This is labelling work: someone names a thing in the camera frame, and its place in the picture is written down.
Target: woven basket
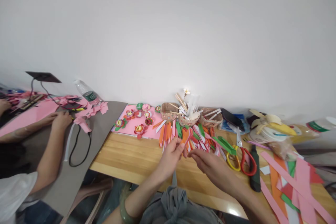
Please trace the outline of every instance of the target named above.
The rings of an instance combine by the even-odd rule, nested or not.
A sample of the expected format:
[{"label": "woven basket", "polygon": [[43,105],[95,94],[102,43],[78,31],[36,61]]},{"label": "woven basket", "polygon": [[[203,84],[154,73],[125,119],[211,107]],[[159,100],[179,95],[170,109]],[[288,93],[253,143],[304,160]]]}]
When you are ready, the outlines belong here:
[{"label": "woven basket", "polygon": [[187,120],[184,117],[182,117],[182,115],[178,115],[178,121],[183,127],[186,125],[193,126],[195,123],[198,122],[199,118],[200,118],[200,114],[198,114],[198,117],[194,120]]},{"label": "woven basket", "polygon": [[222,113],[219,113],[218,115],[215,116],[215,118],[213,118],[212,120],[208,120],[205,119],[204,115],[209,114],[212,111],[215,111],[217,108],[202,108],[200,110],[203,110],[202,112],[202,116],[200,118],[200,123],[206,127],[206,128],[214,128],[219,124],[222,124],[223,122],[223,117],[222,117]]},{"label": "woven basket", "polygon": [[169,111],[179,112],[179,110],[177,108],[170,105],[169,103],[163,103],[161,105],[162,120],[174,121],[177,118],[178,114],[169,113]]}]

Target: white shirt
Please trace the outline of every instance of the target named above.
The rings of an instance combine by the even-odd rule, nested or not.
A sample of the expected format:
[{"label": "white shirt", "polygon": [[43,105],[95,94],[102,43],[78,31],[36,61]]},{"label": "white shirt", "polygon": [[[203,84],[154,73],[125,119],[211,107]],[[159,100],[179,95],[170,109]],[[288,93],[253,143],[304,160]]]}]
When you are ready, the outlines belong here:
[{"label": "white shirt", "polygon": [[15,223],[15,212],[27,198],[37,180],[37,171],[0,179],[0,224]]}]

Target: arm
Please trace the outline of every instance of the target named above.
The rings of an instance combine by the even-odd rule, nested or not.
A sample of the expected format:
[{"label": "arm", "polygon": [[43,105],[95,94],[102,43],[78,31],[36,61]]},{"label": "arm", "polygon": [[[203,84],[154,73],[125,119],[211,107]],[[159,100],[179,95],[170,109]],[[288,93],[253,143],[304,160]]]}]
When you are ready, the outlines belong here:
[{"label": "arm", "polygon": [[46,150],[37,167],[37,180],[30,194],[55,181],[63,153],[64,132],[71,122],[69,112],[59,112],[54,119]]},{"label": "arm", "polygon": [[222,160],[212,153],[206,153],[199,149],[189,152],[197,167],[205,173],[211,182],[223,192],[234,197],[243,207],[251,223],[271,224],[277,223],[270,211],[266,211],[256,196]]},{"label": "arm", "polygon": [[5,99],[0,99],[0,117],[7,109],[10,109],[11,106],[12,105],[9,101],[6,101]]},{"label": "arm", "polygon": [[[181,154],[186,157],[184,143],[180,144],[181,139],[174,138],[166,147],[162,158],[154,172],[139,185],[139,187],[125,200],[127,213],[137,218],[142,216],[145,208],[153,195],[157,192],[160,185],[168,179],[174,172]],[[122,224],[120,208],[117,207],[106,219],[104,224]]]},{"label": "arm", "polygon": [[17,129],[11,133],[8,133],[4,136],[0,137],[0,144],[1,143],[12,143],[12,142],[20,142],[23,138],[26,138],[33,134],[34,132],[40,130],[44,126],[50,125],[56,116],[60,112],[51,113],[50,115],[46,116],[45,118],[37,121],[33,124],[28,125],[27,127]]}]

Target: red-handled scissors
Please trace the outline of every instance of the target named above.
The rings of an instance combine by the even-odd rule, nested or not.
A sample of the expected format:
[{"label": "red-handled scissors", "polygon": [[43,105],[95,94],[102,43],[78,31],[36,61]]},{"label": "red-handled scissors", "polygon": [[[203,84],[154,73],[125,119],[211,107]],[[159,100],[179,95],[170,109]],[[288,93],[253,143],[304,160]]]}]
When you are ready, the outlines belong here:
[{"label": "red-handled scissors", "polygon": [[[239,159],[238,159],[238,155],[236,155],[236,160],[238,162],[238,167],[234,167],[231,163],[230,163],[230,159],[229,159],[229,153],[227,152],[226,153],[226,161],[228,163],[228,165],[235,171],[242,171],[245,175],[247,176],[253,176],[256,172],[257,172],[257,164],[256,164],[256,161],[254,160],[254,158],[252,157],[251,153],[246,149],[246,148],[243,148],[243,145],[242,145],[242,139],[240,138],[240,130],[239,128],[237,127],[237,142],[236,144],[233,146],[233,148],[235,148],[236,150],[238,149],[238,147],[240,147],[241,149],[241,152],[243,154],[242,158],[241,158],[241,162],[239,162]],[[245,163],[245,152],[248,154],[248,156],[250,157],[250,166],[253,166],[253,170],[251,172],[246,172],[244,171],[244,163]]]}]

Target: black phone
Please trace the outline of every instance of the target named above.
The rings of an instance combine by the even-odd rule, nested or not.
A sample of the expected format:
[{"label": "black phone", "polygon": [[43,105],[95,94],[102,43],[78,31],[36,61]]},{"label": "black phone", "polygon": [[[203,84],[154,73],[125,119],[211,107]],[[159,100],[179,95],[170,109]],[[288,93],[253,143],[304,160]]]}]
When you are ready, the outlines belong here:
[{"label": "black phone", "polygon": [[228,121],[236,127],[239,127],[241,131],[245,131],[244,124],[238,117],[236,117],[234,114],[230,113],[224,108],[221,108],[220,110],[222,112],[224,120]]}]

